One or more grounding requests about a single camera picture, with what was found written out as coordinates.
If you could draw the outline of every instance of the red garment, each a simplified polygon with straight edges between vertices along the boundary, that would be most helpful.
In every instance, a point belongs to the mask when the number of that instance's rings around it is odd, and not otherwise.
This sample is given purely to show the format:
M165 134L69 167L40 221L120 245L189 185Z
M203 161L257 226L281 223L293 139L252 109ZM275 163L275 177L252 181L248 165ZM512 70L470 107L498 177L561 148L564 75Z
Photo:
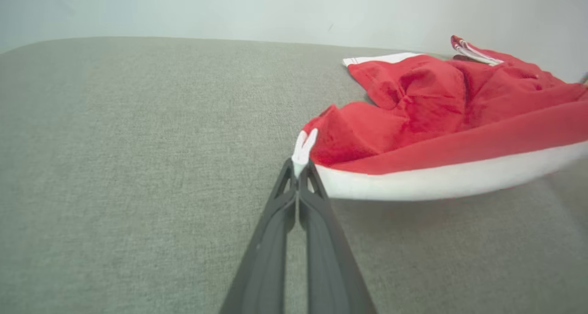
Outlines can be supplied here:
M375 105L328 107L311 159L331 169L389 174L481 161L588 140L588 89L537 65L490 66L418 55L349 65Z

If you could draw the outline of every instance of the gray fabric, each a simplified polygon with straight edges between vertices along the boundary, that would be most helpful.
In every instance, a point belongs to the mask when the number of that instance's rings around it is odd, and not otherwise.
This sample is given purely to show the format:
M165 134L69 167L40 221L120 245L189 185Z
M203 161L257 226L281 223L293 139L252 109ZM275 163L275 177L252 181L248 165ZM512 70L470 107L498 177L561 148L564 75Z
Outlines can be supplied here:
M301 126L390 51L90 38L0 55L0 312L214 313ZM441 202L335 201L381 313L588 312L588 164ZM305 234L286 310L306 312Z

